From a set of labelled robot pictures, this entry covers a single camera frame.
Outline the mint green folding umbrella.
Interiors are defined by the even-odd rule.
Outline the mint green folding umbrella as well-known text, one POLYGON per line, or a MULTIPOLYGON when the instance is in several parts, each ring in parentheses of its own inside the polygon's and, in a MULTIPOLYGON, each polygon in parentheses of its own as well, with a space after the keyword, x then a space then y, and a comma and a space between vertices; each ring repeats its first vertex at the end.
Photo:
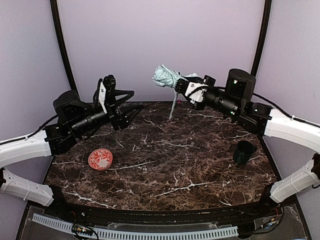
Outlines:
POLYGON ((178 100, 178 93, 175 91, 175 86, 177 81, 182 78, 184 80, 187 77, 199 77, 196 73, 192 73, 189 75, 181 75, 178 71, 172 70, 165 65, 161 64, 156 67, 154 75, 152 77, 152 81, 159 87, 169 87, 173 89, 174 98, 170 110, 169 121, 173 118, 173 113, 175 110, 175 105, 178 100))

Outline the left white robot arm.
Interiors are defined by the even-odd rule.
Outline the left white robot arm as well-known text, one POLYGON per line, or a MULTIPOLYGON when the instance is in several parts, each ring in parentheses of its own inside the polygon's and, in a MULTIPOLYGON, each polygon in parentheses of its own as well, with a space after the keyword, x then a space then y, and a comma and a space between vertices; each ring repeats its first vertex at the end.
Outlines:
POLYGON ((129 90, 116 90, 92 103, 83 102, 69 90, 54 102, 55 116, 35 132, 0 143, 0 192, 49 207, 63 204, 64 195, 58 186, 40 184, 10 172, 6 167, 39 157, 54 157, 67 153, 78 140, 89 138, 102 126, 111 124, 114 130, 125 129, 143 109, 143 105, 125 106, 134 95, 129 90))

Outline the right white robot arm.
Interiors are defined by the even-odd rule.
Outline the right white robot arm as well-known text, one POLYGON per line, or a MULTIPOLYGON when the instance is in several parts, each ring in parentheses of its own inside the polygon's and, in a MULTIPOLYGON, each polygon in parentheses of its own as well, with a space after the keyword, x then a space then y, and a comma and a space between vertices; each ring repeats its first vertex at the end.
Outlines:
POLYGON ((283 180, 268 185, 260 201, 277 205, 308 187, 320 185, 319 125, 284 114, 283 110, 252 102, 256 78, 241 69, 230 69, 224 90, 215 86, 215 79, 206 75, 181 77, 175 91, 183 94, 194 109, 211 107, 230 118, 245 131, 257 136, 283 139, 313 150, 315 153, 304 166, 283 180))

